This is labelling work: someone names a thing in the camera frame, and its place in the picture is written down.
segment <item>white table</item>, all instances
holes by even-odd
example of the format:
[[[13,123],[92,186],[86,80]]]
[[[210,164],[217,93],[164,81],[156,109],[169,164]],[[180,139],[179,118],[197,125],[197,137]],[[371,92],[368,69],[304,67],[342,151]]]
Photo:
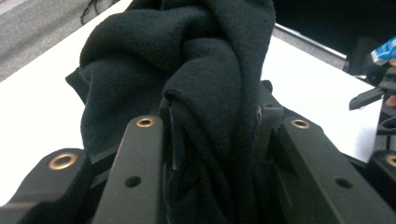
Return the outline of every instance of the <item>white table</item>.
[[[118,2],[0,83],[0,205],[44,156],[64,147],[82,148],[79,124],[84,105],[64,78],[78,67],[92,29],[131,2]],[[344,153],[367,161],[380,103],[351,112],[347,104],[369,90],[368,85],[276,38],[263,77],[271,79],[281,104],[322,126]]]

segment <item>folded black garment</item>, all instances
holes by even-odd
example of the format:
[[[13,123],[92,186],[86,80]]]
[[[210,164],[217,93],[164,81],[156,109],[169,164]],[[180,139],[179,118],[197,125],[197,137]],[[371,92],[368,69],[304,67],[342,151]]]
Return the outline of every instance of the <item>folded black garment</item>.
[[[85,103],[84,147],[120,144],[164,96],[187,134],[167,186],[171,223],[259,223],[254,145],[271,0],[134,0],[99,24],[67,81]]]

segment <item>gray carpet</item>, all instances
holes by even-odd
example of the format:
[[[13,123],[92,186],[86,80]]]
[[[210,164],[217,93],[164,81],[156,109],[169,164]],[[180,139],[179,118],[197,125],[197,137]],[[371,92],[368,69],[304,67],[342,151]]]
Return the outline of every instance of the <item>gray carpet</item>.
[[[89,2],[0,0],[0,82],[80,28]],[[98,11],[110,2],[98,1]],[[94,16],[91,8],[85,21]]]

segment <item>black fabric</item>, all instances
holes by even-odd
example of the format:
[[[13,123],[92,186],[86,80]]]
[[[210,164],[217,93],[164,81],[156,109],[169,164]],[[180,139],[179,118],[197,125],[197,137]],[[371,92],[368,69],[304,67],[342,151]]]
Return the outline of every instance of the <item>black fabric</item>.
[[[67,78],[85,102],[92,155],[120,143],[128,121],[162,97],[187,134],[167,186],[171,223],[259,223],[254,144],[271,0],[134,0],[88,38]]]

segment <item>black cloth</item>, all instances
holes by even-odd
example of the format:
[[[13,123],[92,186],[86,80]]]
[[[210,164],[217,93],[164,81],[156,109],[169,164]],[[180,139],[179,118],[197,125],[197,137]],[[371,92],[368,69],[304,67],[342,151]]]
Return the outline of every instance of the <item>black cloth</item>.
[[[119,145],[162,97],[187,134],[167,186],[171,223],[259,223],[254,145],[271,0],[134,0],[99,24],[67,81],[92,155]]]

